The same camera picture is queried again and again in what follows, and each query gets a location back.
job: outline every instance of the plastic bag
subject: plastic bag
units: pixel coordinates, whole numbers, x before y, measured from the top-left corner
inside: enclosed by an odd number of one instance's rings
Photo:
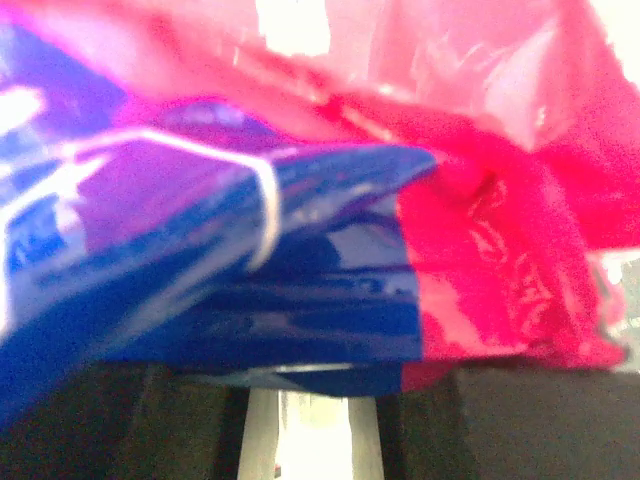
[[[67,250],[80,260],[56,250],[53,271],[30,266],[11,278],[20,328],[0,349],[13,365],[1,380],[3,418],[95,359],[335,395],[419,388],[472,359],[563,368],[624,360],[603,333],[622,309],[598,252],[640,244],[640,103],[590,6],[307,3],[9,3],[12,22],[88,67],[80,84],[61,78],[60,91],[77,96],[56,97],[68,125],[99,117],[81,132],[57,130],[65,123],[54,119],[35,143],[49,151],[73,140],[83,155],[97,148],[113,158],[90,157],[89,172],[63,175],[75,178],[66,187],[78,184],[66,194],[84,203],[71,209],[77,235],[55,242],[78,242]],[[300,36],[304,51],[269,51]],[[218,131],[247,114],[261,119],[240,122],[250,139]],[[216,119],[215,134],[202,118]],[[104,133],[112,128],[128,136]],[[225,167],[213,188],[202,175],[216,176],[214,167],[182,158],[176,135],[208,152],[271,152],[267,170],[297,185],[273,254],[260,248],[263,177]],[[426,151],[438,168],[418,180],[433,167]],[[215,192],[221,204],[202,200]],[[38,248],[29,254],[52,256],[53,247]],[[269,261],[243,275],[252,258],[260,265],[256,249]],[[141,263],[130,258],[148,251]],[[29,347],[36,334],[46,347]],[[43,354],[52,346],[64,361]]]

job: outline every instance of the shiny plastic wrapper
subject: shiny plastic wrapper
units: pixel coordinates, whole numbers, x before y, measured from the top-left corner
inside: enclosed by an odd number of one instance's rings
[[[377,395],[627,358],[640,102],[588,3],[4,9],[4,422],[96,360]]]

